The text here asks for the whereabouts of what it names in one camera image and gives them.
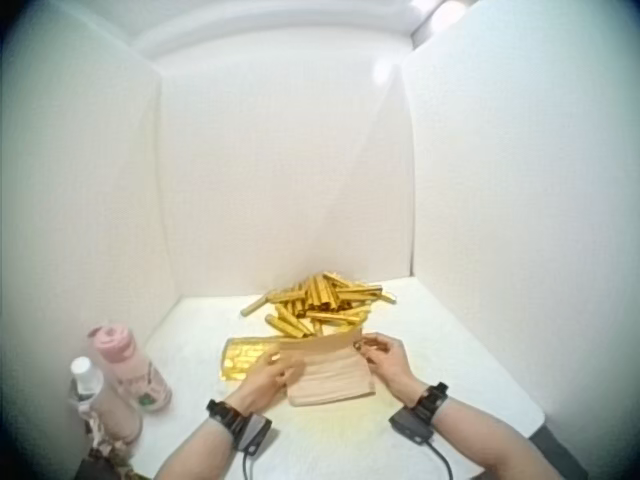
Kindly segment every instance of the white backdrop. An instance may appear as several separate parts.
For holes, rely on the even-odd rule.
[[[3,52],[2,402],[51,478],[71,478],[83,428],[69,363],[90,327],[144,341],[175,302],[154,176],[159,77],[55,6]]]
[[[408,39],[340,28],[232,37],[168,57],[159,171],[185,295],[310,272],[409,274]]]
[[[624,13],[480,2],[404,68],[416,275],[603,478],[640,425],[640,56]]]

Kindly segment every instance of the white bottle cap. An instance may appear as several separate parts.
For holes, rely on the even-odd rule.
[[[94,395],[102,388],[102,372],[87,357],[78,357],[71,362],[71,373],[76,379],[80,395]]]

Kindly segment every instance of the white table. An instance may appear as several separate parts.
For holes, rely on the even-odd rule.
[[[542,410],[487,350],[415,278],[382,282],[397,305],[376,302],[365,331],[401,338],[414,372],[428,383],[444,381],[452,396],[481,408],[525,436],[544,422]],[[272,307],[239,315],[256,296],[186,298],[159,326],[146,350],[173,388],[170,406],[145,416],[132,464],[153,477],[165,458],[206,417],[209,398],[235,388],[219,378],[228,337],[273,335],[264,321]],[[286,400],[266,415],[277,430],[253,465],[255,480],[446,479],[446,471],[426,447],[395,433],[387,419],[400,404],[379,382],[374,396],[315,407],[291,407]],[[449,459],[456,479],[481,468],[436,435],[434,445]],[[241,479],[237,455],[227,473]]]

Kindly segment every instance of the black cable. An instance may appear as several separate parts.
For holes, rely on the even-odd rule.
[[[249,475],[247,475],[247,452],[244,452],[244,457],[242,457],[242,475],[244,475],[244,480],[249,480]]]
[[[442,460],[442,463],[444,463],[444,466],[447,467],[447,473],[449,474],[449,480],[453,480],[453,472],[451,471],[451,465],[449,465],[449,461],[446,459],[446,457],[444,455],[442,455],[440,453],[440,451],[434,447],[433,445],[431,445],[431,442],[425,442],[425,444],[427,445],[427,447],[429,447],[431,449],[431,451],[433,451],[433,453],[436,454],[436,456]]]

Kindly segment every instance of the person's right hand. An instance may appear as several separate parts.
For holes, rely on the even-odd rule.
[[[415,406],[428,385],[411,372],[402,342],[381,333],[367,333],[362,339],[360,353],[367,359],[371,371],[394,397],[408,407]]]

